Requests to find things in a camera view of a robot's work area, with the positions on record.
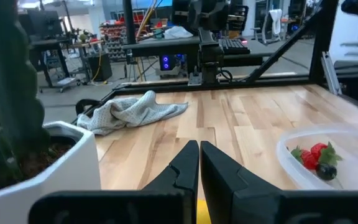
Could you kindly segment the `black metal table frame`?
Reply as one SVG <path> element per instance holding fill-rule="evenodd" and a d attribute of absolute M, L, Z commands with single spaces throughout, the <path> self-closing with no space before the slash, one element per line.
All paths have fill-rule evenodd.
<path fill-rule="evenodd" d="M 321 0 L 316 12 L 297 30 L 295 33 L 270 57 L 265 57 L 262 65 L 251 67 L 225 67 L 218 70 L 221 72 L 218 76 L 218 82 L 215 84 L 200 85 L 200 77 L 194 77 L 192 73 L 197 67 L 197 63 L 190 73 L 190 78 L 195 81 L 173 83 L 149 83 L 149 84 L 127 84 L 121 85 L 112 90 L 102 100 L 80 100 L 76 104 L 77 117 L 79 114 L 85 114 L 89 117 L 93 115 L 96 108 L 104 105 L 108 100 L 117 95 L 135 95 L 146 93 L 152 90 L 156 93 L 183 92 L 183 91 L 203 91 L 203 90 L 225 90 L 233 88 L 253 88 L 266 86 L 288 86 L 302 84 L 326 85 L 333 93 L 340 93 L 342 83 L 347 86 L 358 86 L 358 72 L 336 73 L 334 67 L 330 67 L 328 44 L 332 36 L 332 26 L 334 24 L 334 7 L 338 5 L 338 0 Z M 316 40 L 313 49 L 310 72 L 307 75 L 280 75 L 277 77 L 266 77 L 265 72 L 278 59 L 287 52 L 300 37 L 310 29 L 316 28 Z"/>

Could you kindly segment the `red strawberry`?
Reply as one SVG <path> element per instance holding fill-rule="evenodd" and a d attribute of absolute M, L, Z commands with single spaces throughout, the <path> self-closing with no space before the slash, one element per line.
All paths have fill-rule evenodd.
<path fill-rule="evenodd" d="M 337 163 L 343 160 L 330 142 L 327 144 L 317 143 L 310 149 L 310 152 L 320 164 L 325 163 L 336 167 Z"/>
<path fill-rule="evenodd" d="M 310 151 L 301 149 L 300 146 L 294 148 L 291 151 L 291 155 L 308 170 L 315 170 L 316 166 L 318 165 L 318 162 L 312 153 Z"/>

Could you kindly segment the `black pole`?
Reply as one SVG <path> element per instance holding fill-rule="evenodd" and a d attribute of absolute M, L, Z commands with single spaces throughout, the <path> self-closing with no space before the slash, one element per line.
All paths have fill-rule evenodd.
<path fill-rule="evenodd" d="M 131 0 L 122 0 L 123 10 L 124 10 L 124 22 L 126 24 L 126 34 L 127 34 L 127 43 L 134 44 L 136 43 L 135 39 L 135 25 L 132 11 L 132 1 Z"/>

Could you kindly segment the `green cactus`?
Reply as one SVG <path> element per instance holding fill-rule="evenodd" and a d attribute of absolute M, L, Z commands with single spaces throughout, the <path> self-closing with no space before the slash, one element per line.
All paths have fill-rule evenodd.
<path fill-rule="evenodd" d="M 50 147 L 37 91 L 17 0 L 0 0 L 0 189 L 30 177 L 33 160 Z"/>

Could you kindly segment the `computer case with purple lights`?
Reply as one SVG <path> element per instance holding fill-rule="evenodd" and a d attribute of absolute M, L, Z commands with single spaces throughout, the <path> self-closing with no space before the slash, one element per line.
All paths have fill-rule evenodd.
<path fill-rule="evenodd" d="M 160 69 L 156 74 L 160 78 L 178 76 L 180 73 L 180 60 L 175 55 L 161 55 L 159 58 Z"/>

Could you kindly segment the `black box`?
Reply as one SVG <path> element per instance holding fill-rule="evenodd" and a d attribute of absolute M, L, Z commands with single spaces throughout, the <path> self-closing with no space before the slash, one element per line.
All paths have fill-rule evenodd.
<path fill-rule="evenodd" d="M 88 65 L 91 70 L 92 81 L 103 82 L 112 77 L 111 64 L 107 53 L 90 55 Z"/>

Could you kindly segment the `grey cloth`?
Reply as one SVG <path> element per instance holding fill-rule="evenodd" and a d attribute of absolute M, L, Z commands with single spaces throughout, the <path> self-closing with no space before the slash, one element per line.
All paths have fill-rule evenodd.
<path fill-rule="evenodd" d="M 96 108 L 91 117 L 79 114 L 76 125 L 95 135 L 105 136 L 115 130 L 144 126 L 178 116 L 188 103 L 159 104 L 156 92 L 149 90 L 140 98 L 113 98 Z"/>

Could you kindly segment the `grey desk with keyboard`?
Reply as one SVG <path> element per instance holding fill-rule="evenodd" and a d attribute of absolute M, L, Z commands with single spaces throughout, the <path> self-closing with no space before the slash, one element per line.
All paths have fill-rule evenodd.
<path fill-rule="evenodd" d="M 270 57 L 274 50 L 261 44 L 257 40 L 247 40 L 250 54 L 226 55 L 224 54 L 225 67 L 251 67 L 262 65 L 265 57 Z"/>

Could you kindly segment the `white hexagonal plant pot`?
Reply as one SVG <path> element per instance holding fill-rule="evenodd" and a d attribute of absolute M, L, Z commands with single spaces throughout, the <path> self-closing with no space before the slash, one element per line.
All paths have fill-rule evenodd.
<path fill-rule="evenodd" d="M 51 136 L 69 137 L 75 143 L 40 174 L 0 190 L 0 224 L 27 224 L 31 206 L 49 193 L 101 188 L 94 134 L 63 121 L 46 123 L 44 127 Z"/>

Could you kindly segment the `red parts shelf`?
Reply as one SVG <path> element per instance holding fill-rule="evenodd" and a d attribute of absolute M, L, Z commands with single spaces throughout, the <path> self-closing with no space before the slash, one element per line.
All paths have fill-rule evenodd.
<path fill-rule="evenodd" d="M 126 27 L 123 23 L 101 24 L 99 27 L 104 40 L 104 48 L 110 61 L 118 62 L 126 59 L 126 52 L 122 46 L 126 43 Z"/>

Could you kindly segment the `dark blackberry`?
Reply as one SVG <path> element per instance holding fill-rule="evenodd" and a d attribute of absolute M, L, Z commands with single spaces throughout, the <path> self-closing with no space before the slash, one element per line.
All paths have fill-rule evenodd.
<path fill-rule="evenodd" d="M 321 163 L 316 166 L 316 175 L 325 181 L 330 181 L 336 178 L 337 169 L 330 164 Z"/>

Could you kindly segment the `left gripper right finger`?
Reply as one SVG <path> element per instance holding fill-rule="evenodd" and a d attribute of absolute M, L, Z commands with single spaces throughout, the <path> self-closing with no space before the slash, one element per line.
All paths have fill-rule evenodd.
<path fill-rule="evenodd" d="M 282 190 L 208 141 L 200 160 L 212 224 L 358 224 L 358 191 Z"/>

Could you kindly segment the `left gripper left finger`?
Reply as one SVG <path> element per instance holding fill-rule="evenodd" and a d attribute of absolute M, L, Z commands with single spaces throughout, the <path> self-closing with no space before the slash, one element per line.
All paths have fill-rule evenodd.
<path fill-rule="evenodd" d="M 140 190 L 59 191 L 36 201 L 28 224 L 195 224 L 200 149 L 188 141 Z"/>

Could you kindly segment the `black workbench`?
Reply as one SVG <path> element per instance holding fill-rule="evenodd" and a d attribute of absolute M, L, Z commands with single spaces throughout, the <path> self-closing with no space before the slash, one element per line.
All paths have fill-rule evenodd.
<path fill-rule="evenodd" d="M 42 69 L 45 77 L 45 81 L 47 82 L 47 86 L 39 86 L 39 90 L 43 88 L 63 88 L 63 86 L 53 85 L 52 80 L 50 78 L 48 68 L 46 63 L 44 62 L 44 52 L 48 50 L 56 50 L 58 59 L 60 61 L 60 67 L 65 75 L 65 78 L 70 78 L 70 73 L 68 71 L 68 67 L 65 61 L 65 57 L 63 56 L 61 44 L 64 43 L 64 40 L 50 39 L 50 40 L 40 40 L 33 41 L 30 43 L 30 51 L 33 52 L 33 55 L 38 56 L 40 61 L 40 68 Z"/>

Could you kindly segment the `backlit computer keyboard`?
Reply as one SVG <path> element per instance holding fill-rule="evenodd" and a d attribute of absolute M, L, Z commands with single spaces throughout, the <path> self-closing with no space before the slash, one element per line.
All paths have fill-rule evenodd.
<path fill-rule="evenodd" d="M 219 44 L 226 55 L 250 54 L 245 39 L 220 39 Z"/>

